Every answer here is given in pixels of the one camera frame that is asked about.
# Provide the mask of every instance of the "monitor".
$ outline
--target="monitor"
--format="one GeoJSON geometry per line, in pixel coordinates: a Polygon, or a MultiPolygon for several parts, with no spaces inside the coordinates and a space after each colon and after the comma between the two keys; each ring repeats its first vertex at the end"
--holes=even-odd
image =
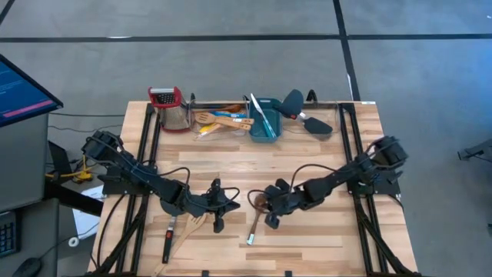
{"type": "Polygon", "coordinates": [[[63,103],[0,55],[0,127],[63,107],[63,103]]]}

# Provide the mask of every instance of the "cheese grater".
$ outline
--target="cheese grater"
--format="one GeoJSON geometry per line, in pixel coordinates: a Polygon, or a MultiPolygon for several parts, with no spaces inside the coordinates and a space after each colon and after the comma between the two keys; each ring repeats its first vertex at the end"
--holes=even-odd
{"type": "Polygon", "coordinates": [[[148,88],[152,105],[158,109],[161,127],[168,132],[186,132],[190,130],[190,109],[183,99],[179,88],[148,88]]]}

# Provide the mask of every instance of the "kitchen utensil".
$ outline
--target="kitchen utensil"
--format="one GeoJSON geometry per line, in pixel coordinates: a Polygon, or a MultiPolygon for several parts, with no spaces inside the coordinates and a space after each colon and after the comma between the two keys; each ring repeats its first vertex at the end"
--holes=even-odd
{"type": "Polygon", "coordinates": [[[241,113],[218,112],[218,111],[212,111],[210,113],[212,115],[215,115],[215,116],[227,116],[227,117],[232,117],[232,118],[247,118],[246,114],[241,114],[241,113]]]}
{"type": "Polygon", "coordinates": [[[166,232],[166,240],[164,241],[164,253],[162,255],[162,263],[169,262],[169,253],[171,252],[172,237],[175,233],[176,216],[171,217],[168,230],[166,232]]]}
{"type": "Polygon", "coordinates": [[[169,132],[190,130],[190,109],[179,88],[148,88],[148,96],[158,109],[162,129],[169,132]]]}
{"type": "Polygon", "coordinates": [[[226,126],[250,130],[254,120],[251,118],[227,118],[212,115],[210,112],[202,112],[195,115],[195,120],[203,124],[219,123],[226,126]]]}
{"type": "Polygon", "coordinates": [[[219,130],[220,128],[222,128],[222,126],[223,126],[222,124],[218,124],[218,123],[212,123],[211,125],[207,125],[207,126],[200,129],[200,134],[197,135],[194,139],[199,140],[199,139],[205,137],[206,135],[209,135],[212,132],[219,130]]]}
{"type": "Polygon", "coordinates": [[[303,104],[304,100],[302,93],[299,92],[297,89],[293,89],[291,93],[287,95],[282,104],[275,105],[274,108],[278,110],[284,117],[301,122],[304,128],[313,135],[331,134],[331,132],[333,131],[331,126],[317,118],[308,118],[302,112],[303,104]]]}
{"type": "MultiPolygon", "coordinates": [[[[260,208],[266,202],[267,202],[267,199],[263,195],[258,195],[254,199],[254,206],[260,208]]],[[[260,219],[260,215],[261,215],[261,211],[259,209],[255,209],[255,211],[256,211],[256,216],[254,217],[253,225],[252,225],[251,230],[249,232],[248,240],[246,241],[246,243],[248,245],[252,245],[253,244],[254,233],[256,232],[256,225],[258,224],[258,220],[260,219]]]]}
{"type": "MultiPolygon", "coordinates": [[[[179,249],[179,247],[183,244],[183,242],[185,242],[185,239],[194,231],[198,230],[198,228],[200,228],[200,226],[203,225],[203,223],[205,222],[205,219],[207,218],[207,214],[203,214],[202,216],[200,217],[193,217],[192,215],[190,215],[188,217],[188,220],[186,221],[186,226],[184,227],[184,230],[183,232],[181,233],[181,235],[179,236],[179,239],[176,240],[176,242],[174,243],[172,249],[171,249],[171,254],[169,255],[169,257],[172,257],[175,255],[175,253],[177,252],[177,250],[179,249]]],[[[152,273],[152,277],[156,277],[157,275],[159,275],[159,273],[161,273],[162,269],[164,269],[166,267],[166,265],[168,264],[160,264],[158,265],[154,272],[152,273]]]]}
{"type": "Polygon", "coordinates": [[[240,112],[243,108],[241,105],[234,104],[234,105],[229,105],[225,108],[216,108],[215,111],[223,111],[223,112],[240,112]]]}
{"type": "Polygon", "coordinates": [[[263,118],[263,124],[264,124],[265,130],[267,131],[268,137],[269,138],[276,138],[277,135],[275,135],[275,131],[271,127],[270,122],[268,122],[267,117],[264,115],[263,110],[260,107],[260,104],[258,104],[258,101],[256,101],[256,98],[254,97],[254,95],[252,93],[250,94],[250,96],[251,96],[251,100],[253,102],[254,107],[261,114],[261,117],[263,118]]]}

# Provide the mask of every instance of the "keyboard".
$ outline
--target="keyboard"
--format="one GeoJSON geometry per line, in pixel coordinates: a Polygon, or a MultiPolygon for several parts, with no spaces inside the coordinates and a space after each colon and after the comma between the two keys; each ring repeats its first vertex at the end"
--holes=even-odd
{"type": "Polygon", "coordinates": [[[21,250],[19,223],[17,212],[0,214],[0,258],[21,250]]]}

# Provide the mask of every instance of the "computer mouse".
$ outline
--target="computer mouse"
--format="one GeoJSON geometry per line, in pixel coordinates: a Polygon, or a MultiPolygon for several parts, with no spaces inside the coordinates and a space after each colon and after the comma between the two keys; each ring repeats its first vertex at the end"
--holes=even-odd
{"type": "Polygon", "coordinates": [[[12,277],[35,277],[41,270],[41,259],[26,259],[14,272],[12,277]]]}

